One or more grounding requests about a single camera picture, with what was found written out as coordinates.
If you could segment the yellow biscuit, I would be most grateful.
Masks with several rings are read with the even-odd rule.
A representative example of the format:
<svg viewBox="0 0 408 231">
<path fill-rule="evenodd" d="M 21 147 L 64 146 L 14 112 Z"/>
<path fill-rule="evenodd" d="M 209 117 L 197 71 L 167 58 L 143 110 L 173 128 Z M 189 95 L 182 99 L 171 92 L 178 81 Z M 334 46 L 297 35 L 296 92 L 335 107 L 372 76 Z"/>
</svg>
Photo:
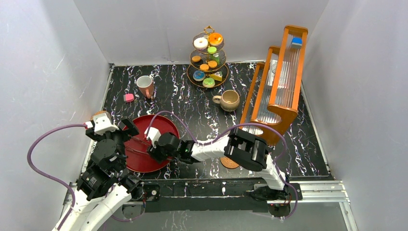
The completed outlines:
<svg viewBox="0 0 408 231">
<path fill-rule="evenodd" d="M 208 61 L 207 64 L 208 64 L 209 68 L 216 68 L 217 65 L 218 65 L 218 63 L 216 61 L 213 61 L 213 60 Z"/>
<path fill-rule="evenodd" d="M 201 56 L 199 56 L 199 55 L 195 55 L 195 56 L 193 56 L 192 58 L 191 58 L 191 60 L 194 62 L 194 63 L 197 63 L 197 62 L 200 62 L 201 61 Z"/>
<path fill-rule="evenodd" d="M 208 65 L 208 64 L 201 64 L 201 65 L 199 66 L 199 69 L 200 69 L 201 71 L 208 71 L 208 70 L 209 70 L 209 65 Z"/>
</svg>

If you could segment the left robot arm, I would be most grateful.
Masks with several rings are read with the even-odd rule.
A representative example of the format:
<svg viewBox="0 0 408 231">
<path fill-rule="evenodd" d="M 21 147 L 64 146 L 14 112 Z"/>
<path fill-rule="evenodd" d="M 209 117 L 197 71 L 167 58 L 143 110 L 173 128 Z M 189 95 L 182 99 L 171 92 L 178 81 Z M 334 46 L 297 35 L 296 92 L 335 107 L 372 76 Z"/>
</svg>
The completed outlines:
<svg viewBox="0 0 408 231">
<path fill-rule="evenodd" d="M 145 196 L 143 183 L 124 173 L 127 168 L 125 142 L 140 132 L 131 119 L 124 117 L 121 122 L 125 128 L 101 114 L 85 123 L 85 134 L 96 146 L 76 183 L 72 204 L 54 230 L 96 231 L 124 203 Z"/>
</svg>

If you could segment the blue white donut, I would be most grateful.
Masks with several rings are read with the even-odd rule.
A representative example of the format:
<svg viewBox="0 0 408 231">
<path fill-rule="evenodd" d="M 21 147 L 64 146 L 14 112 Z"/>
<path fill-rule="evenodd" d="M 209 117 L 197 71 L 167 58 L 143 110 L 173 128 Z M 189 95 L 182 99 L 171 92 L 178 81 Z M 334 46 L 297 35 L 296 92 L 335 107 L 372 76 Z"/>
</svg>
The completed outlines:
<svg viewBox="0 0 408 231">
<path fill-rule="evenodd" d="M 201 71 L 201 70 L 196 70 L 196 71 L 194 71 L 194 73 L 193 73 L 193 79 L 194 79 L 195 81 L 201 82 L 201 81 L 203 81 L 205 78 L 206 78 L 206 75 L 205 75 L 205 73 L 204 73 L 203 71 Z"/>
</svg>

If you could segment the green macaron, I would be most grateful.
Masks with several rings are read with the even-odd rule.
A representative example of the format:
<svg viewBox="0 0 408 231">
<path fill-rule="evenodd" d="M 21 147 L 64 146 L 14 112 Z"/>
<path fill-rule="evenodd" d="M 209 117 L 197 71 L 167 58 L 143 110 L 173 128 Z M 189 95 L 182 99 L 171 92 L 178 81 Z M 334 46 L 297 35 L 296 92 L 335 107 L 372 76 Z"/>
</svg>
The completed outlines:
<svg viewBox="0 0 408 231">
<path fill-rule="evenodd" d="M 216 47 L 208 47 L 208 48 L 207 48 L 207 52 L 208 52 L 209 54 L 214 54 L 214 53 L 217 52 L 217 48 L 216 48 Z"/>
</svg>

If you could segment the orange donut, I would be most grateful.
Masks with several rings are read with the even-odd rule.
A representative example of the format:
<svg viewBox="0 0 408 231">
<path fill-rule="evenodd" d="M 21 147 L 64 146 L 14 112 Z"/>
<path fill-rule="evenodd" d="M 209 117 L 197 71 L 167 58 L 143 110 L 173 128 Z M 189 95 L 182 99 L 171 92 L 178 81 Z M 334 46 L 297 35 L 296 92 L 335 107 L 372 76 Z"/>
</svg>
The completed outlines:
<svg viewBox="0 0 408 231">
<path fill-rule="evenodd" d="M 208 36 L 208 42 L 211 46 L 219 46 L 223 43 L 223 36 L 220 33 L 211 33 Z"/>
</svg>

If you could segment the green triangular cake slice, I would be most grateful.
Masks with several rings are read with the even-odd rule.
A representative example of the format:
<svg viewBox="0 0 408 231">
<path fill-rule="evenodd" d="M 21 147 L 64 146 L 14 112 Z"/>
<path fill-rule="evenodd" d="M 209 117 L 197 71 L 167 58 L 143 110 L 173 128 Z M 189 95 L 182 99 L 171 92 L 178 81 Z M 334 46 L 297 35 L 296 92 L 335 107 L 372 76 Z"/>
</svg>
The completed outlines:
<svg viewBox="0 0 408 231">
<path fill-rule="evenodd" d="M 212 61 L 215 61 L 217 65 L 220 63 L 219 53 L 213 53 L 210 55 Z"/>
</svg>

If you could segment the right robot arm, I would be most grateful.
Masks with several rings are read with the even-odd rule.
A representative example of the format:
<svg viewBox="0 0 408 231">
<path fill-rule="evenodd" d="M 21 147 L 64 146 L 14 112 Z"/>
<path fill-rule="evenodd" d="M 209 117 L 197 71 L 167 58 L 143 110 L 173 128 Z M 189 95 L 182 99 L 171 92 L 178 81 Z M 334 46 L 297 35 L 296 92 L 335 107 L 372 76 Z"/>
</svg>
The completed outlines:
<svg viewBox="0 0 408 231">
<path fill-rule="evenodd" d="M 275 198 L 284 199 L 290 193 L 285 175 L 278 171 L 267 150 L 266 141 L 242 129 L 234 128 L 228 135 L 205 144 L 193 140 L 182 141 L 175 134 L 161 133 L 156 128 L 146 129 L 144 136 L 151 142 L 147 153 L 157 163 L 175 158 L 193 164 L 227 157 L 247 170 L 258 172 Z"/>
</svg>

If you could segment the yellow layered cake slice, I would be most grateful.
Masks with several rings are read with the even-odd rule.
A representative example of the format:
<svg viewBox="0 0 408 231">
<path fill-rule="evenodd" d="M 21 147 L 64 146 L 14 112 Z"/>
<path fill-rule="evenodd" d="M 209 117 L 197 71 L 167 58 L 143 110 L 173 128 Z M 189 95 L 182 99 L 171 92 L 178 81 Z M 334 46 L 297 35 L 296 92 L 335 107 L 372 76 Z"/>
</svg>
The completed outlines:
<svg viewBox="0 0 408 231">
<path fill-rule="evenodd" d="M 209 75 L 210 78 L 214 79 L 214 81 L 219 81 L 221 82 L 223 79 L 223 73 L 221 71 L 215 72 L 215 73 L 211 73 Z"/>
</svg>

